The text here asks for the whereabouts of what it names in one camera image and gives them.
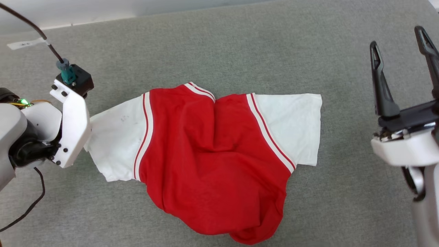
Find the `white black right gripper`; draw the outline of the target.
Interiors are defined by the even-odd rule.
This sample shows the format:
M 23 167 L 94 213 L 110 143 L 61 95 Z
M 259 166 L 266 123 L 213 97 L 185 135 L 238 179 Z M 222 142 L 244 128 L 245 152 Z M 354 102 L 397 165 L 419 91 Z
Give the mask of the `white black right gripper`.
M 435 100 L 400 111 L 394 102 L 376 41 L 370 43 L 375 114 L 381 131 L 371 140 L 372 150 L 394 167 L 426 167 L 439 163 L 439 50 L 425 28 L 415 26 L 420 53 L 425 56 Z

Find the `red white-sleeved t-shirt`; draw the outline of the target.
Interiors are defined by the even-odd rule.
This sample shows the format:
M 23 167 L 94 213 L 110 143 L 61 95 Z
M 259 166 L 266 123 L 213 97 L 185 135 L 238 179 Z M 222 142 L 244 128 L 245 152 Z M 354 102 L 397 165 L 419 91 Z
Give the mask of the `red white-sleeved t-shirt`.
M 298 165 L 317 165 L 320 94 L 230 94 L 193 82 L 91 117 L 84 149 L 108 182 L 140 181 L 204 235 L 253 245 L 276 232 Z

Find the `white paper label strip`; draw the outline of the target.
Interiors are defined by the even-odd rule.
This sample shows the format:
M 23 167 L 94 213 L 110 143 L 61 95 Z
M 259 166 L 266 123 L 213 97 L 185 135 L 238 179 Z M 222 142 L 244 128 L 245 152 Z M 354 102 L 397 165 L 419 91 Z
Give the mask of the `white paper label strip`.
M 19 42 L 15 42 L 15 43 L 10 43 L 7 44 L 7 47 L 9 47 L 11 50 L 17 50 L 17 49 L 21 49 L 24 47 L 32 47 L 35 46 L 36 44 L 46 44 L 46 45 L 50 45 L 50 41 L 48 39 L 43 39 L 42 37 L 35 39 L 35 40 L 30 40 L 30 41 L 19 41 Z

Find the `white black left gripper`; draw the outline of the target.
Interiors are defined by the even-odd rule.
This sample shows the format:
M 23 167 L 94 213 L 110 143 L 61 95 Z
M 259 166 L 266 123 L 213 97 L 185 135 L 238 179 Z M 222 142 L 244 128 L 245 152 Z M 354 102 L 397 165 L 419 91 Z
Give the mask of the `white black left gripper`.
M 24 132 L 10 147 L 14 167 L 26 167 L 36 161 L 53 161 L 61 147 L 62 113 L 53 105 L 42 102 L 25 108 L 27 119 Z

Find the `grey fabric sofa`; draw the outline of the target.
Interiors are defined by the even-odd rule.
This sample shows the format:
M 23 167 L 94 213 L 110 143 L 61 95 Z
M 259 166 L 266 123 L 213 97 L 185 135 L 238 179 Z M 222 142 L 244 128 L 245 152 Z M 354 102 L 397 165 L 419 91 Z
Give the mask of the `grey fabric sofa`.
M 432 99 L 414 27 L 439 48 L 428 0 L 298 0 L 153 15 L 47 32 L 88 71 L 91 115 L 156 87 L 192 81 L 233 93 L 322 95 L 318 164 L 287 184 L 284 217 L 254 247 L 415 247 L 413 194 L 372 152 L 378 131 L 369 44 L 401 108 Z M 4 247 L 246 247 L 206 236 L 158 209 L 137 181 L 107 183 L 89 153 L 39 167 L 45 197 L 0 233 Z

